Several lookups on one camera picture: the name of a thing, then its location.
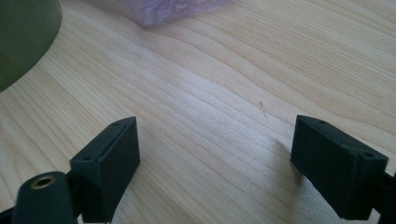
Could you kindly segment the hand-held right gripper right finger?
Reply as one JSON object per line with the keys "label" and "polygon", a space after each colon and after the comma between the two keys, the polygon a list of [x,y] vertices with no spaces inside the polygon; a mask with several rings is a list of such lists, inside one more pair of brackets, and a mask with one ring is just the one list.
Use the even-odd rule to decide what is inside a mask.
{"label": "hand-held right gripper right finger", "polygon": [[376,210],[389,218],[389,158],[330,123],[299,115],[291,158],[335,213],[366,220]]}

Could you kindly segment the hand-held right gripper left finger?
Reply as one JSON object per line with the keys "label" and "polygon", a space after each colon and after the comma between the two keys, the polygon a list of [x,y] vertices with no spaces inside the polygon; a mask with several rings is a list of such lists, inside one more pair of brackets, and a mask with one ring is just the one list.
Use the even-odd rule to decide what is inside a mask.
{"label": "hand-held right gripper left finger", "polygon": [[136,117],[109,124],[70,161],[82,187],[82,219],[111,222],[120,199],[140,163]]}

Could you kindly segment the green ribbed trash bin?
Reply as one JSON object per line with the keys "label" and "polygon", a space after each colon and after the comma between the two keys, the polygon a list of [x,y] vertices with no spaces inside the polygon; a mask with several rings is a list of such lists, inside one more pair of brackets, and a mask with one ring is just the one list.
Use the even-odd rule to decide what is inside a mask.
{"label": "green ribbed trash bin", "polygon": [[46,54],[62,16],[59,0],[0,0],[0,92]]}

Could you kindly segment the purple plastic trash bag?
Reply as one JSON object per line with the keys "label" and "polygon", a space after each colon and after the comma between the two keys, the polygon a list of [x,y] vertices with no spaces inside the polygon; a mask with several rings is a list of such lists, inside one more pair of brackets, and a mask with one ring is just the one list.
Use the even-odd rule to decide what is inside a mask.
{"label": "purple plastic trash bag", "polygon": [[231,0],[125,0],[134,19],[143,26],[199,13]]}

